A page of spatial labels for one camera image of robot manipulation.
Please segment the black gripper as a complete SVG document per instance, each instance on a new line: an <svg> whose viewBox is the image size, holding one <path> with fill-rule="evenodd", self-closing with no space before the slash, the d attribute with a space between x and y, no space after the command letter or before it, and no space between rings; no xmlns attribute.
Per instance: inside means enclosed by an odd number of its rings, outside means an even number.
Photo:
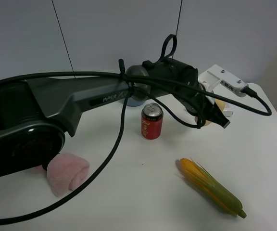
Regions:
<svg viewBox="0 0 277 231"><path fill-rule="evenodd" d="M226 105L224 102L215 102L212 104L203 94L180 86L175 86L174 90L190 100L188 103L178 96L175 97L191 115L199 115L197 110L193 107L194 104L198 106L198 109L201 110L206 120L211 120L222 128L226 128L230 124L230 121L223 114Z"/></svg>

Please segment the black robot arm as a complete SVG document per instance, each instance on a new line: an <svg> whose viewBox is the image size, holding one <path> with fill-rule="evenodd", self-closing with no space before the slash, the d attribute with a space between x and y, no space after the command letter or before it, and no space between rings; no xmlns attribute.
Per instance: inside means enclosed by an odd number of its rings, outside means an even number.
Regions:
<svg viewBox="0 0 277 231"><path fill-rule="evenodd" d="M202 93L198 70L174 59L129 67L119 74L38 73L0 80L0 177L40 166L62 149L65 133L74 136L85 111L122 100L173 94L193 116L229 125L217 104Z"/></svg>

